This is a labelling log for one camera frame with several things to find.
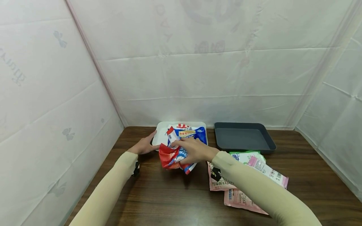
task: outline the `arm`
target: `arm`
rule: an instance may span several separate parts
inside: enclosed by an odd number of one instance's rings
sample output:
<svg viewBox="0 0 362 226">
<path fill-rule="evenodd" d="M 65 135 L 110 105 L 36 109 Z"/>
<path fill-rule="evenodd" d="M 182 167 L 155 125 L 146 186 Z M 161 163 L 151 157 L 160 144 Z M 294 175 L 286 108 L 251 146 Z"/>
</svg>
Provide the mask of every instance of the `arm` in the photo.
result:
<svg viewBox="0 0 362 226">
<path fill-rule="evenodd" d="M 279 226 L 321 226 L 302 201 L 261 172 L 236 161 L 226 152 L 218 152 L 212 163 Z"/>
<path fill-rule="evenodd" d="M 150 144 L 154 131 L 123 153 L 112 169 L 104 176 L 88 200 L 70 223 L 70 226 L 104 226 L 116 204 L 121 190 L 133 174 L 139 154 L 157 150 Z"/>
</svg>

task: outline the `food package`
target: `food package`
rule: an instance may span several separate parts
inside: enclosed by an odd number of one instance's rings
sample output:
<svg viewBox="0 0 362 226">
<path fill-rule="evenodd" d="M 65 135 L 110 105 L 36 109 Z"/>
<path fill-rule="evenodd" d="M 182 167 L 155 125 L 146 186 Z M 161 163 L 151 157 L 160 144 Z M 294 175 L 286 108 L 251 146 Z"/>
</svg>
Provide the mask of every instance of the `food package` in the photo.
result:
<svg viewBox="0 0 362 226">
<path fill-rule="evenodd" d="M 250 158 L 252 156 L 256 157 L 262 162 L 266 162 L 264 156 L 260 154 L 259 151 L 247 151 L 247 152 L 239 152 L 239 153 L 230 153 L 234 159 L 242 162 L 243 164 L 248 164 Z M 233 183 L 220 175 L 220 170 L 213 166 L 212 163 L 208 164 L 209 171 L 209 184 L 210 191 L 227 191 L 229 189 L 236 188 Z"/>
<path fill-rule="evenodd" d="M 273 170 L 264 161 L 252 156 L 248 162 L 248 165 L 262 172 L 264 175 L 272 179 L 278 185 L 287 189 L 288 177 L 285 177 L 281 173 Z M 224 205 L 235 208 L 241 208 L 250 210 L 257 213 L 267 214 L 259 206 L 257 206 L 251 199 L 249 199 L 242 191 L 238 189 L 230 189 L 225 191 L 224 194 Z"/>
<path fill-rule="evenodd" d="M 193 137 L 207 144 L 206 129 L 204 127 L 189 127 L 184 124 L 176 124 L 171 125 L 166 135 L 168 137 L 167 145 L 161 144 L 159 148 L 162 167 L 166 169 L 181 168 L 186 174 L 189 174 L 196 163 L 181 165 L 180 161 L 187 157 L 187 151 L 181 146 L 171 147 L 171 143 L 183 137 Z"/>
</svg>

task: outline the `white backdrop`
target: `white backdrop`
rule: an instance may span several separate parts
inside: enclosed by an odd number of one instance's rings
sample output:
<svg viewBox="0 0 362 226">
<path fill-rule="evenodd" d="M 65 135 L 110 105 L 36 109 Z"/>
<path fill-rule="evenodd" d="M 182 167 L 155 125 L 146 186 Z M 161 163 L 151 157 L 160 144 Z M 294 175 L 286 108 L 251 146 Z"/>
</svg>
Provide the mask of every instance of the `white backdrop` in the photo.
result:
<svg viewBox="0 0 362 226">
<path fill-rule="evenodd" d="M 122 129 L 65 2 L 0 1 L 0 225 L 63 226 Z"/>
<path fill-rule="evenodd" d="M 293 129 L 352 0 L 67 0 L 123 123 Z"/>
<path fill-rule="evenodd" d="M 362 26 L 297 125 L 362 201 Z"/>
<path fill-rule="evenodd" d="M 361 1 L 67 2 L 0 1 L 0 225 L 63 225 L 123 129 L 111 98 L 126 126 L 301 117 L 361 198 Z"/>
</svg>

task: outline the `yellow label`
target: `yellow label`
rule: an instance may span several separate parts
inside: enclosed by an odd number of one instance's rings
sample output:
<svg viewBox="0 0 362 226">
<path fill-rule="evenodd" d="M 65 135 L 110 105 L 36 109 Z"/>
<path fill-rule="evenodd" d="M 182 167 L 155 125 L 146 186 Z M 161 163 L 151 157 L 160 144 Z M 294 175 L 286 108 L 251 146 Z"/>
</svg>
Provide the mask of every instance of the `yellow label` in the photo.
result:
<svg viewBox="0 0 362 226">
<path fill-rule="evenodd" d="M 179 137 L 187 137 L 189 135 L 196 134 L 195 130 L 185 130 L 185 131 L 179 131 L 178 136 Z"/>
</svg>

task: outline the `wooden table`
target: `wooden table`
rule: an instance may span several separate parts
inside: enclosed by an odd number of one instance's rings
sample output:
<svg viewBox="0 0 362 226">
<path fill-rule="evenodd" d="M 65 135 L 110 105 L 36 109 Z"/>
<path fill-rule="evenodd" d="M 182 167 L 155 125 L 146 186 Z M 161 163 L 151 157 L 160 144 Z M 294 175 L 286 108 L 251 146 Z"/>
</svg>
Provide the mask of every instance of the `wooden table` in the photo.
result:
<svg viewBox="0 0 362 226">
<path fill-rule="evenodd" d="M 118 157 L 149 135 L 154 128 L 128 127 L 107 156 L 70 215 L 77 214 Z M 265 155 L 269 166 L 289 177 L 288 190 L 307 204 L 324 226 L 362 225 L 362 203 L 295 131 L 269 131 L 277 150 Z M 210 146 L 215 133 L 207 129 Z M 125 185 L 109 218 L 109 226 L 264 226 L 276 225 L 269 217 L 224 206 L 224 192 L 210 192 L 206 163 L 185 175 L 161 167 L 158 152 L 140 156 L 140 175 Z"/>
</svg>

